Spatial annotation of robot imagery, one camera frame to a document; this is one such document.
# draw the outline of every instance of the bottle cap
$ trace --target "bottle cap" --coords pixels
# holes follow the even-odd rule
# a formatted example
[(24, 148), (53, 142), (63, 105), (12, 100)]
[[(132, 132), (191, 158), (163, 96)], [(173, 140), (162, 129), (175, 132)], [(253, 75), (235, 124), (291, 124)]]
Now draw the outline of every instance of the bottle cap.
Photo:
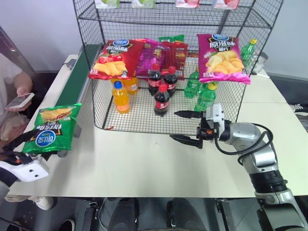
[(168, 85), (167, 84), (159, 85), (158, 90), (160, 92), (166, 92), (168, 90)]
[(159, 64), (153, 64), (152, 65), (152, 70), (159, 71)]
[(216, 82), (209, 82), (208, 85), (207, 85), (207, 88), (210, 89), (210, 90), (216, 90), (218, 87), (218, 83)]
[(114, 83), (114, 87), (115, 87), (115, 89), (120, 89), (120, 88), (122, 88), (122, 83), (120, 81), (116, 81)]
[(174, 75), (174, 73), (175, 73), (176, 70), (177, 70), (177, 69), (176, 69), (175, 66), (170, 66), (170, 67), (168, 68), (169, 74), (172, 74), (172, 75)]
[(250, 40), (250, 43), (251, 43), (251, 44), (254, 44), (254, 45), (255, 45), (257, 42), (258, 42), (258, 40), (255, 39), (255, 38), (253, 38), (252, 40)]

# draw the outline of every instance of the blue bottle cap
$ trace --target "blue bottle cap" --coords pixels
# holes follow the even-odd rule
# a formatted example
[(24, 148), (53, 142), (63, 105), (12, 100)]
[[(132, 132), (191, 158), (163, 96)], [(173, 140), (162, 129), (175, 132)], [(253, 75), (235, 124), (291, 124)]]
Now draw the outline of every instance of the blue bottle cap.
[(122, 88), (122, 83), (120, 81), (116, 81), (114, 83), (114, 86), (115, 86), (115, 89), (120, 89), (120, 88)]

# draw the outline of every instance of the wire basket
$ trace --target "wire basket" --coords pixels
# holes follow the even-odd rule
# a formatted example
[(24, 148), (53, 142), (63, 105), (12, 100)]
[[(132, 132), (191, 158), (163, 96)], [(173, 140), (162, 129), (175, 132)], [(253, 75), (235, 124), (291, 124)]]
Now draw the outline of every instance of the wire basket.
[[(89, 68), (107, 40), (142, 39), (185, 35), (188, 57), (183, 80), (170, 100), (168, 113), (155, 116), (154, 98), (147, 83), (140, 80), (140, 90), (130, 96), (130, 112), (119, 114), (111, 95), (110, 81), (93, 80), (93, 110), (95, 126), (102, 129), (195, 135), (199, 119), (185, 119), (173, 113), (193, 110), (197, 99), (184, 98), (189, 75), (198, 65), (197, 34), (223, 34), (239, 38), (240, 49), (257, 39), (254, 60), (246, 67), (251, 73), (273, 29), (282, 0), (241, 0), (237, 10), (212, 7), (212, 0), (201, 0), (200, 7), (176, 8), (173, 0), (157, 0), (155, 9), (132, 8), (131, 1), (121, 1), (119, 9), (96, 9), (94, 0), (73, 0), (77, 23)], [(220, 82), (216, 103), (222, 103), (225, 117), (236, 121), (243, 99), (245, 84)]]

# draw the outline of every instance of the small snack package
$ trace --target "small snack package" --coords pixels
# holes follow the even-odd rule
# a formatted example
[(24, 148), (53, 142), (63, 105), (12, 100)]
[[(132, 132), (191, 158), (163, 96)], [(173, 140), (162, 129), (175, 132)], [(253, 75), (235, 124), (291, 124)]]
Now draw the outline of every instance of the small snack package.
[(132, 0), (133, 8), (155, 8), (155, 0)]
[(175, 74), (180, 79), (183, 78), (188, 45), (183, 42), (163, 42), (163, 44), (169, 49), (166, 50), (165, 60), (161, 68), (162, 72), (168, 72), (170, 66), (175, 66)]
[(175, 0), (176, 7), (199, 8), (199, 0)]
[(160, 42), (184, 42), (184, 35), (176, 35), (176, 36), (164, 36), (159, 37), (158, 41)]
[(40, 109), (34, 123), (35, 135), (25, 143), (23, 153), (71, 150), (76, 118), (81, 103)]
[(250, 84), (241, 60), (238, 38), (218, 34), (197, 36), (200, 82), (234, 81)]
[(144, 42), (141, 40), (108, 40), (89, 78), (108, 80), (133, 78)]
[(94, 0), (97, 9), (120, 8), (120, 0)]
[(213, 0), (213, 7), (216, 9), (236, 10), (240, 0)]
[(161, 42), (156, 42), (151, 39), (145, 39), (145, 44), (136, 68), (136, 76), (148, 76), (149, 70), (152, 69), (153, 64), (159, 65), (159, 70), (163, 64), (166, 50), (169, 47)]

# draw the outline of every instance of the brand logo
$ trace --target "brand logo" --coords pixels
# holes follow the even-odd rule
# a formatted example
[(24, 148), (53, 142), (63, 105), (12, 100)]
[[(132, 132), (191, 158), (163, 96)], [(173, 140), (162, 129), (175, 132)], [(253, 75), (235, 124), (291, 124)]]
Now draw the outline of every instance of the brand logo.
[(213, 34), (212, 38), (215, 39), (215, 40), (218, 40), (218, 41), (227, 41), (227, 40), (229, 40), (228, 36), (219, 35), (219, 34)]
[(119, 39), (119, 40), (114, 41), (113, 45), (123, 47), (123, 46), (127, 46), (128, 43), (129, 41), (127, 39)]
[(42, 131), (35, 139), (35, 144), (39, 147), (46, 147), (56, 139), (56, 134), (51, 130)]

